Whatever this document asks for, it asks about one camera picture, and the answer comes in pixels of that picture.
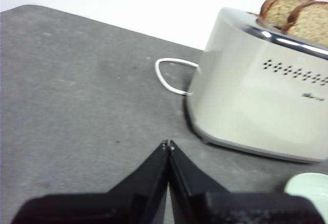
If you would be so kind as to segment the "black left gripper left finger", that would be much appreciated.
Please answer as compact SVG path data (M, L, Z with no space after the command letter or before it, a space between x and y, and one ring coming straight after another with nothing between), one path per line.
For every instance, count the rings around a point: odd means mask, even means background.
M105 193L52 194L26 201L13 223L151 223L167 190L169 149L163 141Z

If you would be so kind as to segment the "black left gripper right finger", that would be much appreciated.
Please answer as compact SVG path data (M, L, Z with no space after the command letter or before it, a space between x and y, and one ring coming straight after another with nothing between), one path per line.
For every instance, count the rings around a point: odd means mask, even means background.
M230 192L198 168L172 140L169 186L178 223L323 223L306 198L286 193Z

